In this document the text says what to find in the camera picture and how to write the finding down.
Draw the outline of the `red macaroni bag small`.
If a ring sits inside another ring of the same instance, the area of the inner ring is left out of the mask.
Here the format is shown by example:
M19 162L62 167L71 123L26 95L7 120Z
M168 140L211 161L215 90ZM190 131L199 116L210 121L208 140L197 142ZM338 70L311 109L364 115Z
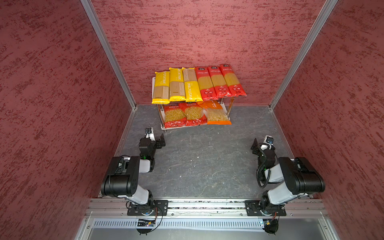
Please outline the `red macaroni bag small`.
M181 103L179 104L179 107L187 118L187 127L207 124L208 120L203 112L203 108L201 108L197 103Z

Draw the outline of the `yellow spaghetti bag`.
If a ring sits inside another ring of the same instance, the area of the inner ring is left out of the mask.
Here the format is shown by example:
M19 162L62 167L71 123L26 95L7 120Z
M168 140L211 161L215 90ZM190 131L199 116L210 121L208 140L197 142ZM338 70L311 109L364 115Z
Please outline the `yellow spaghetti bag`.
M202 102L199 83L194 68L182 68L184 77L184 86L186 102Z
M183 70L169 68L170 70L170 102L183 102L186 100Z
M170 103L170 71L155 72L152 104L166 105Z

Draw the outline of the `red spaghetti bag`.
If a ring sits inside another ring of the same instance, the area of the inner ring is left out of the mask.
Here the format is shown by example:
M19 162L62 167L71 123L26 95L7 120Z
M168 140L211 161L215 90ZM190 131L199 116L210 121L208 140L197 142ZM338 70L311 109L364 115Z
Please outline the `red spaghetti bag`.
M246 97L247 94L241 85L239 79L237 78L234 70L228 64L221 64L219 66L224 79L229 87L229 91L232 97Z
M232 97L226 80L217 66L208 66L208 71L218 98Z

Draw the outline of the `orange pastatime macaroni bag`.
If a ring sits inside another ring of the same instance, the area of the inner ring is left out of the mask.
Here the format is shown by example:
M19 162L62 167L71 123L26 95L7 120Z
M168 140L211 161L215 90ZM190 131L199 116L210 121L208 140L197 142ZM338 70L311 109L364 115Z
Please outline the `orange pastatime macaroni bag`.
M223 107L217 101L198 102L198 105L203 109L208 125L232 124Z

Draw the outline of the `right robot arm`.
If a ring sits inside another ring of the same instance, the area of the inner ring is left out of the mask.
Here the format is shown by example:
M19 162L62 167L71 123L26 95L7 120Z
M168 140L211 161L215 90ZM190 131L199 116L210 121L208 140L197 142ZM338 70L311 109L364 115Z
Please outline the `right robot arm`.
M251 214L284 216L287 202L325 191L323 177L306 158L277 157L273 137L266 136L262 143L255 139L251 150L258 160L258 186L265 189L269 184L277 185L263 192L259 201L246 203Z

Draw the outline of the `clear labelled spaghetti bag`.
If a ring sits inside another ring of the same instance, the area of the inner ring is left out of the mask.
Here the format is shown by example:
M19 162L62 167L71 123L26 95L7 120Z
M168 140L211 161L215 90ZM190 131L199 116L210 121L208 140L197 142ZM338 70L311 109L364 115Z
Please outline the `clear labelled spaghetti bag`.
M196 77L199 83L200 93L203 101L218 100L219 97L215 91L208 68L195 67Z

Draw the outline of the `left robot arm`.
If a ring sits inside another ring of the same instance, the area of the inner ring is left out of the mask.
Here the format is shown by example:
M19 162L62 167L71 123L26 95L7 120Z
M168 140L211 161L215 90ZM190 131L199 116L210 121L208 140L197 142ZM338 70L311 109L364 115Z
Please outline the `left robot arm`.
M146 129L140 139L138 156L113 157L101 184L102 196L122 198L132 203L143 215L156 209L151 191L139 185L139 175L150 173L155 168L156 150L166 146L164 135L156 139L153 129Z

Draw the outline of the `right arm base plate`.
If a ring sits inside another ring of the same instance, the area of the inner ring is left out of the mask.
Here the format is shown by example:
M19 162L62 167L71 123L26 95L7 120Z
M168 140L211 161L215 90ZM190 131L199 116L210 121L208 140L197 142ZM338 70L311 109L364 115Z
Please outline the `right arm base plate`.
M284 205L273 205L259 200L245 201L248 217L285 217L287 215Z

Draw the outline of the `red macaroni bag large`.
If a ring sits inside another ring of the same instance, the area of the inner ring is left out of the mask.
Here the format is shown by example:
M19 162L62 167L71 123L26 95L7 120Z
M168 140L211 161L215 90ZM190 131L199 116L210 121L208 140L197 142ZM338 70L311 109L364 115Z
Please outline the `red macaroni bag large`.
M187 117L180 107L180 104L164 106L165 112L165 128L179 128L185 127L187 124Z

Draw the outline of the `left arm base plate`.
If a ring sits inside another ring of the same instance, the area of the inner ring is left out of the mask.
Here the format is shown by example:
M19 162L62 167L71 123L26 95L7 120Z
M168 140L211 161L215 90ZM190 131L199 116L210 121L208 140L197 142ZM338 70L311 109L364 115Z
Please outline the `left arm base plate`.
M168 212L168 200L150 200L145 205L130 203L127 210L128 216L136 217L164 217Z

